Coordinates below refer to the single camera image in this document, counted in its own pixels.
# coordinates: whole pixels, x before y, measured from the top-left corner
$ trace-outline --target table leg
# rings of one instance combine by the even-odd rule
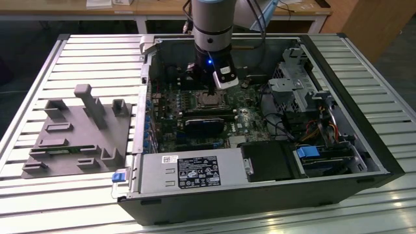
[[[136,24],[137,24],[138,34],[146,34],[148,33],[148,28],[145,26],[146,17],[145,16],[137,16],[134,20],[136,20]]]
[[[320,29],[324,26],[325,19],[326,19],[326,16],[316,16],[316,19],[310,25],[308,33],[318,33],[320,32]]]

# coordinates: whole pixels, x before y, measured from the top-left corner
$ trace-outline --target floor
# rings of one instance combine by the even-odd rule
[[[168,33],[178,33],[174,23]],[[160,25],[149,25],[160,32]],[[30,88],[58,34],[125,34],[136,33],[129,21],[0,21],[0,138]],[[381,58],[374,64],[409,105],[416,109],[416,17],[402,29]],[[4,85],[6,67],[13,79]]]

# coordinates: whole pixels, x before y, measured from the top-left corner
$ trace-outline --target slotted metal tabletop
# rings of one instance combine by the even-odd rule
[[[168,226],[140,226],[110,197],[110,175],[20,179],[22,163],[46,114],[46,100],[73,96],[89,83],[101,103],[137,103],[140,35],[72,35],[54,44],[32,89],[0,142],[0,233],[377,233],[416,228],[416,115],[348,39],[310,35],[337,77],[406,174],[340,204]],[[325,89],[325,83],[314,73]],[[130,117],[128,152],[134,116]]]

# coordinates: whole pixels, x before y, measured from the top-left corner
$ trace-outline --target power supply label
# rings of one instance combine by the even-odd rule
[[[221,185],[216,156],[178,158],[177,177],[181,189]]]

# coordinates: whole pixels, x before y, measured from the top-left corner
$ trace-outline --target wooden cabinet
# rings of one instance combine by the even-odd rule
[[[416,12],[416,0],[326,0],[332,15],[321,33],[346,34],[374,62]]]

